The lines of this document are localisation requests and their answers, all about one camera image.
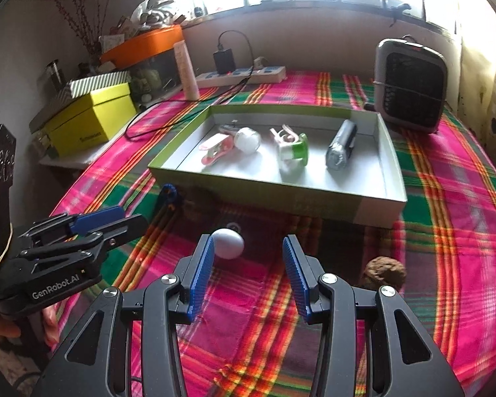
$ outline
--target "black cable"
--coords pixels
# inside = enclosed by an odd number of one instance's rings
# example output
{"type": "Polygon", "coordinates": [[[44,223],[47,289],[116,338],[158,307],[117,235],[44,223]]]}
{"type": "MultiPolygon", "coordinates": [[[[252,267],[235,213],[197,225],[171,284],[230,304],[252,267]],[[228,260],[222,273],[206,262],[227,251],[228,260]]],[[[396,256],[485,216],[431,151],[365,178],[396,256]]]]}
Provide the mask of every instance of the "black cable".
{"type": "Polygon", "coordinates": [[[34,376],[40,376],[41,373],[40,372],[29,372],[29,373],[24,373],[21,377],[19,377],[14,383],[13,383],[13,388],[15,390],[18,390],[19,389],[19,386],[22,385],[22,383],[24,383],[25,380],[31,378],[31,377],[34,377],[34,376]]]}
{"type": "MultiPolygon", "coordinates": [[[[217,95],[212,96],[212,97],[204,98],[204,99],[201,99],[201,100],[176,100],[176,99],[168,99],[168,100],[163,100],[163,101],[158,102],[158,103],[154,103],[150,107],[156,106],[156,105],[160,105],[162,103],[169,103],[169,102],[175,102],[175,103],[205,103],[205,102],[210,102],[210,101],[215,100],[217,98],[223,97],[219,101],[219,104],[222,104],[222,103],[224,103],[224,102],[226,102],[228,100],[231,100],[239,92],[241,92],[242,89],[246,86],[246,84],[248,83],[248,81],[250,80],[250,78],[252,77],[252,74],[253,74],[253,61],[255,60],[255,57],[254,57],[254,54],[253,54],[252,44],[250,43],[250,40],[248,39],[248,36],[246,34],[242,33],[239,30],[236,30],[236,29],[227,29],[226,31],[223,31],[222,33],[220,33],[220,35],[218,36],[218,44],[217,44],[218,50],[222,50],[223,49],[223,46],[222,46],[222,43],[221,43],[221,37],[225,33],[239,33],[239,34],[241,34],[246,39],[246,43],[248,44],[248,49],[250,50],[250,56],[252,58],[252,66],[250,67],[250,73],[248,73],[248,76],[246,78],[242,79],[239,83],[237,83],[237,84],[229,87],[226,91],[223,91],[220,94],[217,94],[217,95]]],[[[147,134],[156,133],[157,131],[160,131],[161,129],[171,128],[171,127],[177,126],[179,124],[183,124],[184,122],[191,120],[191,118],[193,118],[193,116],[196,116],[200,112],[201,112],[201,110],[199,110],[197,112],[192,112],[192,113],[190,113],[188,115],[182,116],[178,121],[173,122],[171,124],[166,124],[166,125],[163,125],[161,127],[152,128],[152,129],[150,129],[148,131],[145,131],[143,133],[138,133],[138,134],[130,135],[128,133],[129,128],[132,127],[133,122],[141,115],[141,113],[137,113],[129,121],[129,123],[127,124],[127,127],[125,128],[125,132],[123,133],[123,135],[125,136],[125,138],[127,140],[132,141],[133,139],[137,139],[137,138],[142,137],[142,136],[145,136],[147,134]]]]}

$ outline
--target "orange box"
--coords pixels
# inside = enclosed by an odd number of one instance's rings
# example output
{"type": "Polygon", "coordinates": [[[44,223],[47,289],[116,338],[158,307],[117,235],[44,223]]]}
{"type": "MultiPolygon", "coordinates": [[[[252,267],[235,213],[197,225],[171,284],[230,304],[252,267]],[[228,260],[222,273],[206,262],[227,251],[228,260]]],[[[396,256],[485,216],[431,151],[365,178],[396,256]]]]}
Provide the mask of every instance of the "orange box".
{"type": "Polygon", "coordinates": [[[105,52],[99,60],[101,64],[112,61],[117,69],[123,70],[147,58],[173,49],[173,45],[182,40],[184,40],[184,36],[180,25],[156,29],[125,41],[105,52]]]}

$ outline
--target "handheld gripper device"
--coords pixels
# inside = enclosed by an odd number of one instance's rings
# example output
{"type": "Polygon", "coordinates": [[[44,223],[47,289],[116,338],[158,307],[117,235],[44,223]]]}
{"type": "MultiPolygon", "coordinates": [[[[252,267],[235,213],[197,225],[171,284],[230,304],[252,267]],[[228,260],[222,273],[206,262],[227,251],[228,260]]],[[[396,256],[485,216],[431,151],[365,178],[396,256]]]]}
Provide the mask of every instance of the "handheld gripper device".
{"type": "Polygon", "coordinates": [[[34,397],[129,397],[133,321],[142,322],[142,386],[146,397],[186,397],[176,324],[199,313],[212,271],[213,240],[200,237],[194,253],[147,288],[99,294],[59,346],[34,397]]]}
{"type": "Polygon", "coordinates": [[[356,382],[356,320],[365,320],[366,397],[461,397],[463,390],[439,348],[390,286],[354,288],[304,254],[296,236],[283,259],[298,313],[321,324],[311,397],[352,397],[356,382]]]}

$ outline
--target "white egg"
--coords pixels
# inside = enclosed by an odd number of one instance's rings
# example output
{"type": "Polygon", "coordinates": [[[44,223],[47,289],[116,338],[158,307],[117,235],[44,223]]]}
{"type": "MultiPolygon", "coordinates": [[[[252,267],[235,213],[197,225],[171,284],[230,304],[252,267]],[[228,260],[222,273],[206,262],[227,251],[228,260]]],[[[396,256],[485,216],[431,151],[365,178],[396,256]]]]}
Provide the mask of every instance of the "white egg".
{"type": "Polygon", "coordinates": [[[215,255],[231,260],[241,256],[244,250],[244,240],[241,234],[228,228],[221,228],[212,234],[215,255]]]}

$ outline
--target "human hand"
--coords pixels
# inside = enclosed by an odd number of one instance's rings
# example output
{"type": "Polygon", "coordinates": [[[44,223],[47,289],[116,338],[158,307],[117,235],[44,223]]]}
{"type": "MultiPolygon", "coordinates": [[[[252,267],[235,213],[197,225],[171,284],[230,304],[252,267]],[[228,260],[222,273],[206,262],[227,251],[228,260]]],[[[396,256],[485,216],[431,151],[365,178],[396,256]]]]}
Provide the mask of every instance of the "human hand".
{"type": "MultiPolygon", "coordinates": [[[[57,326],[57,315],[55,306],[47,307],[42,311],[44,325],[44,342],[52,347],[59,343],[59,328],[57,326]]],[[[0,338],[20,337],[20,328],[17,324],[0,316],[0,338]]]]}

